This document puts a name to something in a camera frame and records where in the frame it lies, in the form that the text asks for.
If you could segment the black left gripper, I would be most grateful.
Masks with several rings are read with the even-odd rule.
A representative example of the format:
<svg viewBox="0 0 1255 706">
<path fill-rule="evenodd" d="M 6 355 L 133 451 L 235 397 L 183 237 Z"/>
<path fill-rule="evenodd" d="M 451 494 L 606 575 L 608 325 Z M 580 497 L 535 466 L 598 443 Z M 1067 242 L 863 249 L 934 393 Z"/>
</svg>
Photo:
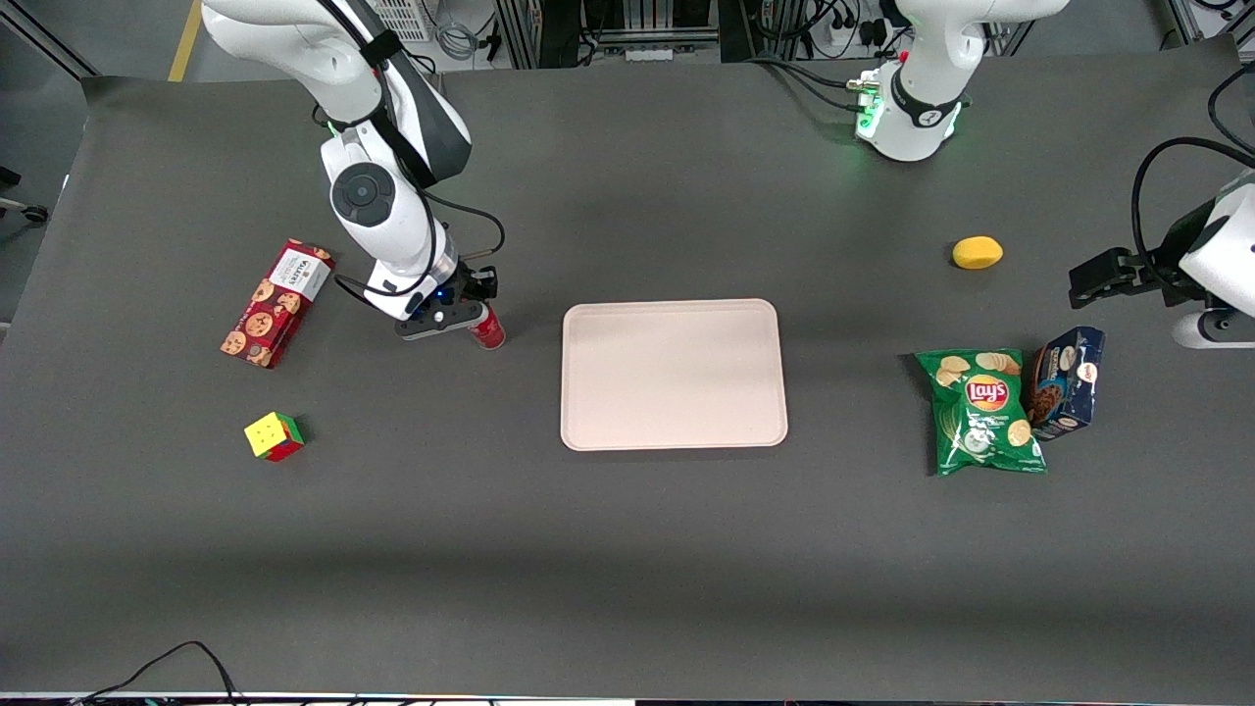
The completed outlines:
<svg viewBox="0 0 1255 706">
<path fill-rule="evenodd" d="M 1156 247 L 1146 246 L 1141 204 L 1130 206 L 1135 255 L 1126 247 L 1111 247 L 1072 268 L 1071 308 L 1081 310 L 1103 298 L 1140 293 L 1161 293 L 1165 307 L 1178 307 L 1186 301 L 1220 307 L 1221 298 L 1209 293 L 1196 277 L 1185 273 L 1180 263 L 1201 240 L 1215 204 L 1215 201 L 1206 201 L 1175 219 Z"/>
</svg>

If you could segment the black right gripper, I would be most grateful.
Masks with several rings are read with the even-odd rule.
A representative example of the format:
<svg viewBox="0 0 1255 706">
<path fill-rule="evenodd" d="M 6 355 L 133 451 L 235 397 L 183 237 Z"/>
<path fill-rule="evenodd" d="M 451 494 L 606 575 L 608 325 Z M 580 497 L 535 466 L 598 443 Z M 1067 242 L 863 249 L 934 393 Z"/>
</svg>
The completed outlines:
<svg viewBox="0 0 1255 706">
<path fill-rule="evenodd" d="M 479 317 L 497 296 L 494 267 L 471 270 L 458 265 L 454 275 L 423 301 L 425 317 Z"/>
</svg>

